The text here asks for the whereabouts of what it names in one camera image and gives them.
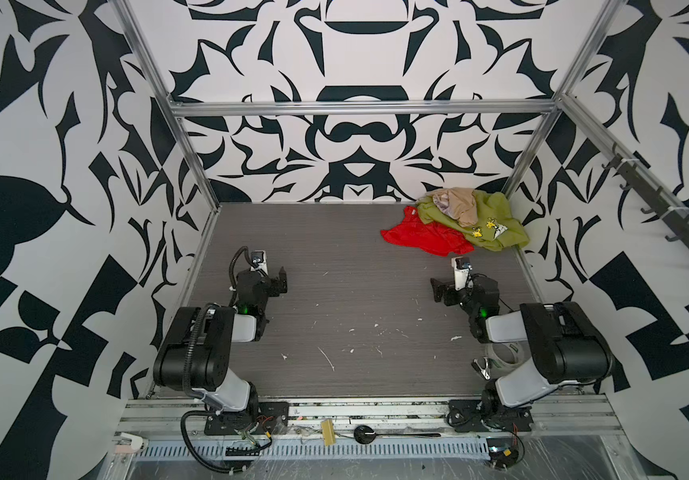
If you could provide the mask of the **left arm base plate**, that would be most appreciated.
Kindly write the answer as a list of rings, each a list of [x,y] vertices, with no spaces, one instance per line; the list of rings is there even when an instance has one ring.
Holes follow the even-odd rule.
[[[206,420],[206,436],[224,436],[248,430],[256,432],[266,430],[270,433],[288,425],[290,404],[288,402],[265,402],[250,404],[240,412],[212,414]]]

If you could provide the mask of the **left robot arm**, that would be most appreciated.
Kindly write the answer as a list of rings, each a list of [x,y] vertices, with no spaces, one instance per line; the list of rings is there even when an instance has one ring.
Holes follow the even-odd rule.
[[[288,293],[288,274],[272,277],[264,250],[242,246],[228,265],[230,302],[178,309],[158,350],[158,387],[198,400],[223,416],[258,416],[256,386],[230,368],[232,345],[258,342],[268,326],[268,302]]]

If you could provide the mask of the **red cloth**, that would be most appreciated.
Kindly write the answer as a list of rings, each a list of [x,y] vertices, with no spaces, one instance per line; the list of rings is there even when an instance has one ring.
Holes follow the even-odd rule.
[[[419,249],[439,257],[465,255],[474,250],[473,244],[460,232],[434,221],[423,223],[413,206],[404,207],[400,224],[381,230],[380,235],[389,244]]]

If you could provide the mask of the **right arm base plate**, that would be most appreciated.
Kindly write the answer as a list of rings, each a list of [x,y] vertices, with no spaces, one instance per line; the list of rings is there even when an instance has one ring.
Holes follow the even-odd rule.
[[[530,407],[510,408],[497,401],[454,399],[448,402],[445,423],[456,433],[507,431],[530,432]]]

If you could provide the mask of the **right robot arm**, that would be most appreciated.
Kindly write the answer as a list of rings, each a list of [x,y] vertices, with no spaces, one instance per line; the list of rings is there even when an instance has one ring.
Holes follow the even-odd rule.
[[[610,376],[614,356],[599,331],[575,302],[522,303],[500,312],[498,283],[479,273],[458,273],[454,280],[430,280],[433,300],[458,306],[470,332],[482,344],[525,342],[530,356],[496,380],[480,396],[477,417],[490,420],[524,413],[566,386],[583,387]]]

